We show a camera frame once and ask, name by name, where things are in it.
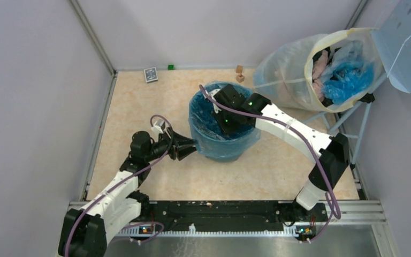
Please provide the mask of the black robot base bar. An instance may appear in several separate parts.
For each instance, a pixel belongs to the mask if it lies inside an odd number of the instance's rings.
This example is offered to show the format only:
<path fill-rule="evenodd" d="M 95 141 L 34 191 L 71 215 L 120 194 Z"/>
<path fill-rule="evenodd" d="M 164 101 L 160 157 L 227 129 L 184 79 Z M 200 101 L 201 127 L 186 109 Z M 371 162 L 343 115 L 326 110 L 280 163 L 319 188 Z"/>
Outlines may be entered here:
<path fill-rule="evenodd" d="M 323 203 L 305 210 L 296 203 L 276 200 L 157 201 L 144 203 L 134 222 L 160 222 L 165 232 L 187 231 L 191 225 L 198 232 L 262 232 L 327 219 Z"/>

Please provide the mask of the blue plastic trash bag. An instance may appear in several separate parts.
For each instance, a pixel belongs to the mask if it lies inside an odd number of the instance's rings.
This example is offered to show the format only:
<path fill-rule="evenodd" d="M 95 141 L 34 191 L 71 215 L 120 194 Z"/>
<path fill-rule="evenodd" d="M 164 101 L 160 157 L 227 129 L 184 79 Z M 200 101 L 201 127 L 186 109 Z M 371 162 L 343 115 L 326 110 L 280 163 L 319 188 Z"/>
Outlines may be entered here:
<path fill-rule="evenodd" d="M 217 162 L 236 161 L 259 141 L 261 131 L 250 125 L 240 127 L 231 135 L 224 134 L 213 113 L 213 104 L 201 91 L 195 93 L 189 102 L 188 122 L 199 154 Z"/>

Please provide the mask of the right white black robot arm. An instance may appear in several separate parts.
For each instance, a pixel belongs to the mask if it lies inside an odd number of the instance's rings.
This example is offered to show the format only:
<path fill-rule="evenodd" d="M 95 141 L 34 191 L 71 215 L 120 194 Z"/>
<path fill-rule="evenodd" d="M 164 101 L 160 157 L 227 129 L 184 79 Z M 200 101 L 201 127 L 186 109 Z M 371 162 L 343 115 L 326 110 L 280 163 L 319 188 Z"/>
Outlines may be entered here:
<path fill-rule="evenodd" d="M 314 167 L 295 197 L 294 217 L 306 221 L 322 197 L 335 202 L 334 187 L 349 166 L 348 138 L 329 135 L 307 126 L 279 109 L 258 93 L 246 97 L 230 84 L 204 93 L 214 107 L 213 117 L 225 134 L 233 134 L 244 125 L 268 132 L 311 158 Z"/>

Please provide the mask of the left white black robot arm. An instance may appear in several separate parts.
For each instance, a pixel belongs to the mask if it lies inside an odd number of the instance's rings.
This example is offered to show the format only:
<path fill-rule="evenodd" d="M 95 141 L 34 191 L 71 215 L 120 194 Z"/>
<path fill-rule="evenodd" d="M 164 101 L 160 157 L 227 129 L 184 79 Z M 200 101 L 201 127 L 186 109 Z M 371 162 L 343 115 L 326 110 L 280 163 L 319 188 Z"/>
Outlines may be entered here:
<path fill-rule="evenodd" d="M 93 200 L 64 216 L 58 244 L 60 256 L 103 256 L 113 238 L 131 221 L 150 215 L 138 199 L 139 186 L 151 168 L 168 156 L 181 161 L 196 151 L 195 140 L 168 127 L 154 140 L 147 131 L 133 134 L 130 152 L 114 178 Z"/>

